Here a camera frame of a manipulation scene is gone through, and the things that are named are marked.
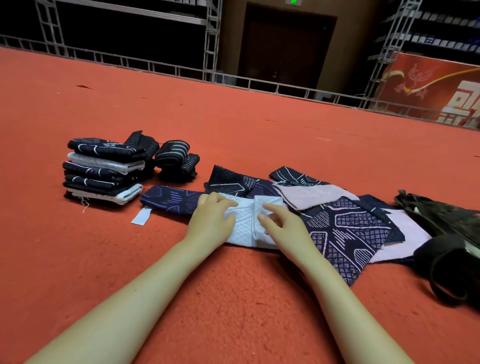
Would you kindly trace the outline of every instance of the red carpet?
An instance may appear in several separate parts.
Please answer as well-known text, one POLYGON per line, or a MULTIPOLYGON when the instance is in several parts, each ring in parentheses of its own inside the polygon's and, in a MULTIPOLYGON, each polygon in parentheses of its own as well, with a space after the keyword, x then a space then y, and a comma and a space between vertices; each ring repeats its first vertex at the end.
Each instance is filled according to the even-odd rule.
MULTIPOLYGON (((355 194, 398 189, 480 208, 480 133, 0 48, 0 363, 21 363, 179 241, 186 221, 138 200, 66 200, 74 137, 184 139, 214 164, 267 178, 283 165, 355 194)), ((447 308, 409 268, 369 265, 353 291, 416 363, 480 363, 480 317, 447 308)), ((172 301, 136 363, 339 363, 314 301, 276 255, 224 246, 172 301)))

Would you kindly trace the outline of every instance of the folded white cloth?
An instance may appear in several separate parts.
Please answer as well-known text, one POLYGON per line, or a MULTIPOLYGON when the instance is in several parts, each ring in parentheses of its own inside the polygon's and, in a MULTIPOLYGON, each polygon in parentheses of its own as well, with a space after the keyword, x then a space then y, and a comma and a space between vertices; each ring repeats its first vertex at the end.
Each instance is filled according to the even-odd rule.
POLYGON ((230 215, 236 216, 235 227, 227 239, 228 243, 247 246, 251 248, 278 249, 272 238, 265 232, 257 219, 258 214, 268 215, 269 211, 263 209, 262 204, 274 204, 283 206, 281 197, 255 196, 254 199, 236 197, 229 194, 221 194, 230 200, 238 202, 237 207, 229 207, 225 212, 225 218, 230 215))
POLYGON ((116 196, 107 196, 105 194, 94 194, 92 192, 86 192, 81 190, 75 190, 73 188, 67 188, 67 191, 71 192, 73 196, 79 198, 96 198, 98 200, 115 202, 118 205, 124 205, 127 202, 133 200, 143 189, 143 186, 139 183, 134 184, 128 190, 120 192, 116 196))
POLYGON ((130 162, 130 163, 120 163, 114 160, 84 156, 82 154, 78 154, 75 152, 71 152, 67 154, 67 157, 72 162, 79 163, 83 166, 107 168, 109 170, 114 170, 118 173, 125 174, 125 175, 132 172, 133 170, 143 170, 145 168, 144 160, 139 160, 139 161, 130 162))
POLYGON ((285 202, 297 211, 306 210, 317 205, 328 204, 343 196, 353 201, 360 200, 354 194, 334 184, 291 187, 274 184, 273 187, 280 193, 285 202))
POLYGON ((388 218, 400 229, 405 236, 404 242, 388 243, 378 250, 370 263, 385 260, 400 259, 412 256, 413 252, 432 237, 413 221, 404 210, 385 209, 390 212, 388 218))

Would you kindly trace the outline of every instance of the forearm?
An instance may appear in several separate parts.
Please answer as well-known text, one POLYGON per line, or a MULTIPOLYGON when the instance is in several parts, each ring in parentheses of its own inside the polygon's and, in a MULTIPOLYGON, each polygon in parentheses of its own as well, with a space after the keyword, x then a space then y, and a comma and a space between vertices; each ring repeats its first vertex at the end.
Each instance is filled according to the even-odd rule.
POLYGON ((188 275, 210 254, 182 241, 28 363, 131 363, 188 275))
POLYGON ((300 268, 347 364, 412 363, 320 253, 309 256, 300 268))

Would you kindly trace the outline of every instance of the door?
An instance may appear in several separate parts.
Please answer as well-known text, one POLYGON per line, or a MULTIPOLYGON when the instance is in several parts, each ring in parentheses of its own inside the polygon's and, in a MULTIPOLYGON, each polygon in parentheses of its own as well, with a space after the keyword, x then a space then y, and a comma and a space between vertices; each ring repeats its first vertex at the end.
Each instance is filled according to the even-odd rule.
POLYGON ((239 76, 316 88, 335 23, 332 16, 248 3, 239 76))

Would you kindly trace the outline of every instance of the wall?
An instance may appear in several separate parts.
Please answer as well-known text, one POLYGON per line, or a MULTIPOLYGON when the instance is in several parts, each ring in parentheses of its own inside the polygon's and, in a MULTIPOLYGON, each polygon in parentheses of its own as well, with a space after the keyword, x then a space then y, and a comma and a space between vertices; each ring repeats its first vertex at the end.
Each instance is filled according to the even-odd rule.
MULTIPOLYGON (((337 17, 318 89, 342 92, 349 81, 383 0, 303 0, 301 6, 285 0, 250 0, 279 9, 314 12, 337 17)), ((237 74, 247 0, 224 0, 217 69, 237 74)))

